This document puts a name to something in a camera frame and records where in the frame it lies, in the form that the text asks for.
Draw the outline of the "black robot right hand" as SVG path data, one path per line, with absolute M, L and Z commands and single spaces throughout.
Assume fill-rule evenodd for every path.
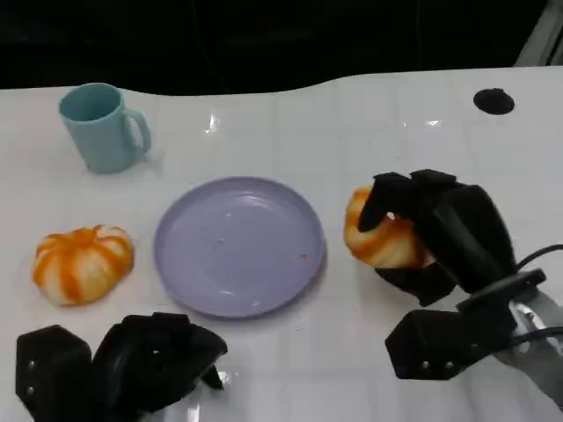
M 516 272 L 488 193 L 440 171 L 377 174 L 349 200 L 343 236 L 356 259 L 422 307 L 455 287 L 474 294 Z

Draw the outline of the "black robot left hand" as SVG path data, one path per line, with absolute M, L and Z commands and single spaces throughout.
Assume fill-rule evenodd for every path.
M 219 335 L 185 314 L 126 316 L 92 359 L 94 403 L 105 421 L 139 421 L 187 397 L 200 382 L 222 390 L 216 362 L 227 352 Z

